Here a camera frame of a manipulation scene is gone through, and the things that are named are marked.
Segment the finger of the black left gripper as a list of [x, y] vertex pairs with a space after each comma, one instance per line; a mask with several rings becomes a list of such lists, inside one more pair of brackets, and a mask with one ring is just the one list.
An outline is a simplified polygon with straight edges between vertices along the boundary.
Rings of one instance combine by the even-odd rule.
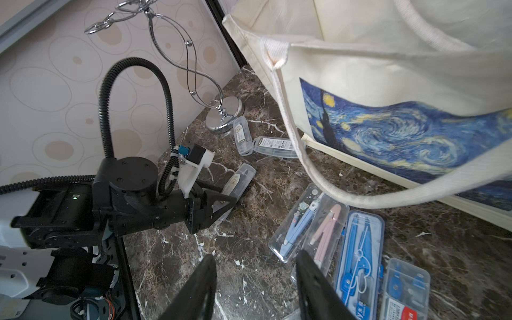
[[206, 189], [199, 198], [199, 206], [194, 209], [193, 233], [212, 226], [224, 213], [233, 209], [237, 199], [217, 191]]

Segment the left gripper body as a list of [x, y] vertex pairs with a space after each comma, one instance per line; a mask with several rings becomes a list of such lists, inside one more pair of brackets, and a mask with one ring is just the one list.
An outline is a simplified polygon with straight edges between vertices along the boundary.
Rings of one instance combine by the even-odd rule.
[[148, 159], [105, 158], [92, 185], [93, 209], [116, 236], [186, 221], [189, 206], [181, 192], [160, 197], [157, 184], [157, 166]]

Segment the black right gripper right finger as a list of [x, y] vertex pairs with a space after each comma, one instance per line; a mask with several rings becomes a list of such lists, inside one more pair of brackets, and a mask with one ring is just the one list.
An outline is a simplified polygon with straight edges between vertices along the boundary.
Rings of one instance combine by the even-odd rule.
[[356, 319], [305, 250], [295, 257], [301, 319]]

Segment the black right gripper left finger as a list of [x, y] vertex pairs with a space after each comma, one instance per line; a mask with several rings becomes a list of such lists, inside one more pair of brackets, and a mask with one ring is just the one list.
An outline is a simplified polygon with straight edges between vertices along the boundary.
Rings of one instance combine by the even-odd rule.
[[213, 319], [216, 291], [216, 262], [207, 254], [158, 320]]

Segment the gold label clear case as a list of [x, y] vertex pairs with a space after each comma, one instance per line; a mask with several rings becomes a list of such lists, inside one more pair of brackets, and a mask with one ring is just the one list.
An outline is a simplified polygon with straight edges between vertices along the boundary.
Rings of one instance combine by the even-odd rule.
[[[237, 201], [240, 200], [241, 196], [245, 193], [245, 190], [248, 188], [249, 184], [253, 180], [256, 169], [246, 163], [241, 165], [239, 169], [233, 174], [233, 176], [229, 179], [229, 181], [225, 184], [222, 194], [228, 195], [236, 198]], [[226, 201], [216, 201], [213, 204], [213, 211], [217, 211], [218, 209], [222, 209], [228, 205]], [[215, 226], [223, 223], [230, 215], [230, 209], [226, 211], [215, 223]]]

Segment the long barcode clear case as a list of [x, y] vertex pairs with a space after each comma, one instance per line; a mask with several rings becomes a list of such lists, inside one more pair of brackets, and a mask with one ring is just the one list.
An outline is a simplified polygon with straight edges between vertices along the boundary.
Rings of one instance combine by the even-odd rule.
[[266, 156], [283, 159], [297, 159], [297, 153], [289, 139], [275, 137], [258, 137], [253, 142], [253, 150]]

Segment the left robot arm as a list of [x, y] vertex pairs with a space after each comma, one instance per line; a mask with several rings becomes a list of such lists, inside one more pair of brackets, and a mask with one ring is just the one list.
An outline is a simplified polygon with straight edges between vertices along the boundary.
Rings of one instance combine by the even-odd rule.
[[[171, 148], [163, 171], [144, 157], [115, 156], [110, 95], [130, 67], [148, 69], [163, 89]], [[198, 180], [211, 162], [207, 149], [176, 144], [169, 85], [152, 62], [118, 61], [101, 84], [98, 113], [105, 156], [96, 174], [1, 187], [1, 310], [12, 308], [12, 318], [38, 300], [68, 307], [72, 319], [139, 319], [123, 237], [176, 223], [195, 234], [237, 203]]]

